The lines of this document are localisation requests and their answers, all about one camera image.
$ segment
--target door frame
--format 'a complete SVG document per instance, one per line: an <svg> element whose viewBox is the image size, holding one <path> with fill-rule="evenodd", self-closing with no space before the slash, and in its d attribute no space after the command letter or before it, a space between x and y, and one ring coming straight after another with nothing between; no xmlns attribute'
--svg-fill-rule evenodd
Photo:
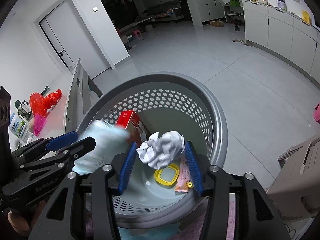
<svg viewBox="0 0 320 240"><path fill-rule="evenodd" d="M53 46L51 45L51 43L49 42L49 40L47 39L45 33L43 32L43 30L41 29L40 26L40 22L50 13L52 12L58 5L60 5L61 3L63 3L65 0L57 0L52 2L52 5L47 8L46 10L44 10L42 13L40 13L40 15L38 15L38 17L36 17L33 21L30 22L30 25L32 27L32 29L34 30L36 36L38 37L39 41L41 42L42 46L44 47L44 49L46 50L46 52L48 53L49 57L51 58L51 60L55 63L55 65L57 66L57 68L67 77L67 78L71 78L72 74L71 72L67 69L66 65L63 63L63 61L61 60L61 58L58 56L58 54L56 53L55 49L53 48ZM73 5L75 6L80 18L82 19L82 21L84 22L84 25L86 26L88 32L90 33L90 35L92 36L93 40L95 41L95 43L97 44L98 48L100 49L100 51L102 52L103 56L105 57L106 61L109 63L110 67L115 70L116 67L113 64L113 62L111 61L110 57L108 56L107 52L105 51L105 49L103 48L101 42L98 39L98 36L95 34L93 28L91 27L88 19L86 18L86 16L84 15L83 11L81 10L79 4L77 3L76 0L71 0Z"/></svg>

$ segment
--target gray plastic basket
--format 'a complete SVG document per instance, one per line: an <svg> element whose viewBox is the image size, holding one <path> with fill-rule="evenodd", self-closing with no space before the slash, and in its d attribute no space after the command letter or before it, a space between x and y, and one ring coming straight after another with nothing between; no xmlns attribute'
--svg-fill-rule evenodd
<svg viewBox="0 0 320 240"><path fill-rule="evenodd" d="M96 119L116 123L121 111L135 110L151 133L171 130L191 140L198 154L223 167L228 145L226 119L214 95L197 80L178 73L158 72L129 80L103 95L85 115L82 133ZM127 190L113 197L122 228L152 228L176 221L203 200L194 190L179 194L157 184L153 169L137 157Z"/></svg>

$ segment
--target white tissue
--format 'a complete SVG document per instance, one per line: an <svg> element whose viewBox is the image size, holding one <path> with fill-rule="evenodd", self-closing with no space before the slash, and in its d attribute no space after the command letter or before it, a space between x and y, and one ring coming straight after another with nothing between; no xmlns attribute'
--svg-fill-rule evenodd
<svg viewBox="0 0 320 240"><path fill-rule="evenodd" d="M184 151L184 138L178 132L171 131L160 138L158 136L159 132L150 135L149 140L137 149L140 160L156 170L167 167Z"/></svg>

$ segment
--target blurry blue towel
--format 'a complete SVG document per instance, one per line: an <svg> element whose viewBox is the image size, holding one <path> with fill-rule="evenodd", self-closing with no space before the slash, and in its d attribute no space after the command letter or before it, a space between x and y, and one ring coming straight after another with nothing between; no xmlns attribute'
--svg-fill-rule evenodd
<svg viewBox="0 0 320 240"><path fill-rule="evenodd" d="M119 228L119 232L121 240L166 240L178 233L179 224L180 223L173 223L148 229L145 230L143 234L139 234L139 230L131 230L126 228Z"/></svg>

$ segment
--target red plastic bag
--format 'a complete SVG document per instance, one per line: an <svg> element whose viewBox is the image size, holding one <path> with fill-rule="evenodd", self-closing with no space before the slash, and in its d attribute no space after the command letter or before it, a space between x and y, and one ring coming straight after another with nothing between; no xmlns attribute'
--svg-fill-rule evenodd
<svg viewBox="0 0 320 240"><path fill-rule="evenodd" d="M50 93L46 97L43 97L39 93L33 93L30 96L30 106L33 112L33 115L39 114L43 117L47 115L47 109L50 109L51 106L55 106L58 100L62 96L62 91L58 89L56 92Z"/></svg>

